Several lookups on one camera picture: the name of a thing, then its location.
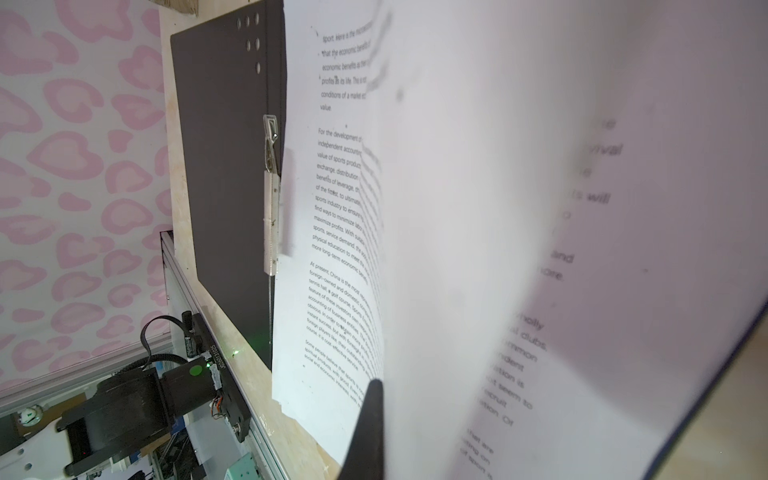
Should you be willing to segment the grey and black file folder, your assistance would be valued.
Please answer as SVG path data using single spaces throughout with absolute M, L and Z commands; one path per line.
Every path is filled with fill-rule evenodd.
M 288 434 L 278 448 L 282 465 L 294 479 L 315 479 L 320 470 L 310 464 L 310 456 L 331 457 L 295 419 L 282 412 L 272 394 L 287 110 L 287 2 L 257 1 L 230 11 L 173 34 L 170 47 L 197 280 L 248 348 L 266 364 L 271 401 L 313 441 L 312 449 L 307 450 L 296 435 Z M 383 382 L 382 169 L 366 144 L 364 152 L 379 170 L 377 251 L 383 372 L 374 379 Z M 656 471 L 766 312 L 767 306 L 697 402 Z M 340 471 L 345 459 L 331 459 Z

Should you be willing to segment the printed paper sheet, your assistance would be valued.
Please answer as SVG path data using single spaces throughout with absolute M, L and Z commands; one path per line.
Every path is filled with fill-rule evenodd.
M 272 394 L 337 462 L 383 372 L 378 167 L 364 152 L 373 1 L 285 5 Z
M 767 306 L 763 1 L 382 1 L 386 475 L 647 479 Z

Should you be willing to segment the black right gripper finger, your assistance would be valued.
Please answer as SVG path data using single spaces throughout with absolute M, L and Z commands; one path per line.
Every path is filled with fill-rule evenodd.
M 338 480 L 384 479 L 384 388 L 369 382 Z

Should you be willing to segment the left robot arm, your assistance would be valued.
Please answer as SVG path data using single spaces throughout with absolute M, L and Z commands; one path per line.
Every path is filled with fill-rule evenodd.
M 102 381 L 91 398 L 63 413 L 56 424 L 58 432 L 67 434 L 72 456 L 64 473 L 77 477 L 138 452 L 216 393 L 203 357 L 163 375 L 154 368 L 133 369 Z

